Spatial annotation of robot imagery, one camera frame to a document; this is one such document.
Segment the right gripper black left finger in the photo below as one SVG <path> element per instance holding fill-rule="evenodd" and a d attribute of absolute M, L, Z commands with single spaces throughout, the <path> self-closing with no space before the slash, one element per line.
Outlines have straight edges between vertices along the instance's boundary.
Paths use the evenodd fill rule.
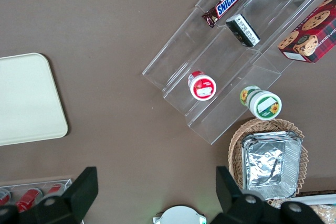
<path fill-rule="evenodd" d="M 20 223 L 81 223 L 98 195 L 97 168 L 86 167 L 61 195 L 51 195 L 19 215 Z"/>

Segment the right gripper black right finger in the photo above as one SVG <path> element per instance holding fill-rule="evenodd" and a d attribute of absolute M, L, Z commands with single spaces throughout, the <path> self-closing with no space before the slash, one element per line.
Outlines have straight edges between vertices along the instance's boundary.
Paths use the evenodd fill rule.
<path fill-rule="evenodd" d="M 222 212 L 212 221 L 216 223 L 261 223 L 263 201 L 253 194 L 244 194 L 225 166 L 216 167 L 216 194 Z"/>

